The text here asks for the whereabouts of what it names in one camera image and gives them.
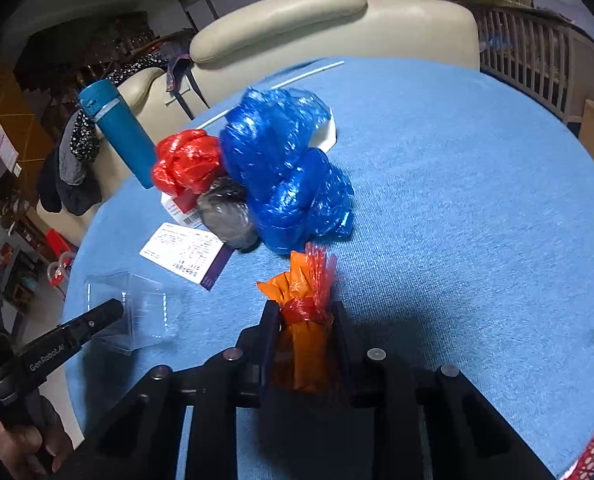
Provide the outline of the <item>left hand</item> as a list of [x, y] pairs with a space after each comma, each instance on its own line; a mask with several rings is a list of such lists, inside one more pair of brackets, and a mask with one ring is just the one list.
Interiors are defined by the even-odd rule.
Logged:
[[45, 422], [42, 431], [33, 426], [6, 429], [0, 422], [0, 460], [14, 479], [47, 478], [46, 469], [35, 456], [40, 448], [53, 457], [53, 472], [73, 452], [72, 440], [53, 404], [45, 396], [40, 396], [40, 400]]

